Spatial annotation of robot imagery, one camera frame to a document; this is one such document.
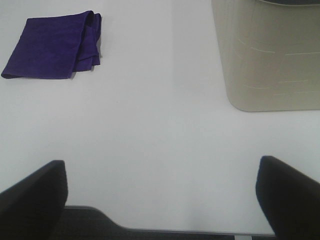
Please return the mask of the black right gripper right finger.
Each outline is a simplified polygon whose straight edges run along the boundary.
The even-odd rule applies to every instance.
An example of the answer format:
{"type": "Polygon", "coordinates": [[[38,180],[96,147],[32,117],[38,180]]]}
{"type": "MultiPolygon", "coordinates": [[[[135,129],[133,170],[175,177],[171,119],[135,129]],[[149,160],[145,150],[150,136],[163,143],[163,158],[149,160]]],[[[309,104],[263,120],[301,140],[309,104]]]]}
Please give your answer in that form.
{"type": "Polygon", "coordinates": [[[319,182],[274,156],[263,156],[255,193],[279,240],[320,238],[319,182]]]}

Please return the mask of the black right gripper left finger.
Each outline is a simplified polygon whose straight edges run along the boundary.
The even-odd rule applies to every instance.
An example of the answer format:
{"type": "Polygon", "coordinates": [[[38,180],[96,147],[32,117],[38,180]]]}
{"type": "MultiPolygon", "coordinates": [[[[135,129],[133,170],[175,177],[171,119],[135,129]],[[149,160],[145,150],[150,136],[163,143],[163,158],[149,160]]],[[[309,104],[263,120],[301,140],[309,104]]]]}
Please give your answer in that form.
{"type": "Polygon", "coordinates": [[[0,194],[2,240],[47,240],[68,198],[65,163],[52,160],[0,194]]]}

